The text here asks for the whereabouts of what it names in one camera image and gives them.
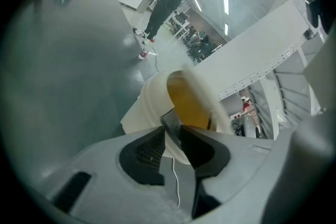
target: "black pants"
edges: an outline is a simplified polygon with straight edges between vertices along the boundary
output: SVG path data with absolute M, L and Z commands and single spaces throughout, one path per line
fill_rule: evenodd
M 154 36 L 158 33 L 163 22 L 168 18 L 171 12 L 167 11 L 166 5 L 157 3 L 155 6 L 145 32 L 148 35 L 148 39 L 153 39 Z

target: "white floor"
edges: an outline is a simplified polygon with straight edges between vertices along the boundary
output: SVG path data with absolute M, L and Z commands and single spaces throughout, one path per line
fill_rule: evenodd
M 131 21 L 135 11 L 124 6 L 122 6 L 122 9 L 132 27 L 139 28 L 142 31 L 146 29 L 149 17 L 151 16 L 149 11 L 146 11 L 142 15 L 137 25 L 132 25 Z M 137 39 L 139 40 L 140 44 L 144 40 L 138 36 Z M 193 62 L 193 60 L 188 56 L 185 45 L 181 41 L 178 41 L 176 38 L 174 38 L 173 34 L 168 29 L 166 29 L 164 25 L 161 26 L 159 32 L 157 33 L 153 46 L 146 46 L 146 49 L 150 51 L 146 59 L 149 61 L 154 70 L 156 70 L 156 52 L 156 66 L 159 72 L 167 70 L 181 70 L 183 65 L 195 66 L 197 64 Z

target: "fluorescent light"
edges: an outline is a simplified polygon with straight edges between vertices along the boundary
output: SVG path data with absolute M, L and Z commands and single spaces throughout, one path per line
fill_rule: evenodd
M 201 10 L 201 7 L 200 7 L 200 5 L 198 4 L 197 0 L 194 0 L 194 1 L 196 2 L 196 5 L 197 5 L 199 11 L 201 12 L 202 10 Z
M 224 0 L 224 11 L 227 15 L 229 14 L 229 0 Z
M 225 24 L 225 31 L 224 31 L 225 36 L 227 36 L 228 31 L 229 31 L 229 26 Z

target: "white cable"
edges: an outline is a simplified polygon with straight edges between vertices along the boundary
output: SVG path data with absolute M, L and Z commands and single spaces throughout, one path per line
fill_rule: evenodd
M 173 173 L 176 177 L 176 183 L 177 183 L 177 186 L 176 186 L 176 192 L 177 192 L 177 197 L 178 197 L 178 202 L 177 202 L 177 207 L 180 207 L 180 188 L 179 188 L 179 181 L 178 181 L 178 178 L 177 178 L 177 174 L 175 172 L 175 159 L 173 158 Z

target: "ceiling light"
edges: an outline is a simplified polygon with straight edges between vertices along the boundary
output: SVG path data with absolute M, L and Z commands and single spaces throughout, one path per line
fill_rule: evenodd
M 227 36 L 228 31 L 229 31 L 229 26 L 227 24 L 225 24 L 225 31 L 224 31 L 224 33 L 225 33 L 226 36 Z
M 229 14 L 229 0 L 224 0 L 224 11 L 227 15 Z
M 196 2 L 196 5 L 197 5 L 199 11 L 201 12 L 202 10 L 201 10 L 201 7 L 200 7 L 200 5 L 198 4 L 197 0 L 194 0 L 194 1 Z

